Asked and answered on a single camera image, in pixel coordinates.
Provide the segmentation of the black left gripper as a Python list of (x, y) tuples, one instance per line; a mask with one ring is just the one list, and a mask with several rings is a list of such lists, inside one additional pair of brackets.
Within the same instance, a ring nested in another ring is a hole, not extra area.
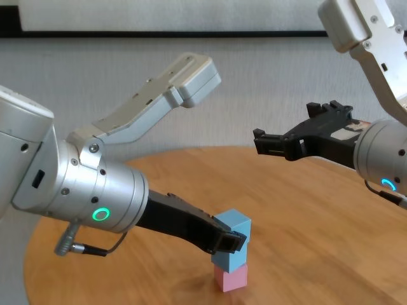
[(186, 240), (209, 254), (240, 251), (247, 236), (228, 231), (210, 214), (174, 194), (150, 191), (139, 227)]

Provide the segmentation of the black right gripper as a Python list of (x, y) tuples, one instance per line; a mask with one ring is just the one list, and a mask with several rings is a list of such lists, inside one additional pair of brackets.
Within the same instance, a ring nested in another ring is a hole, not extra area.
[(253, 130), (257, 153), (288, 161), (316, 156), (354, 169), (356, 142), (371, 123), (352, 119), (353, 107), (335, 100), (325, 104), (310, 102), (306, 107), (309, 119), (284, 135)]

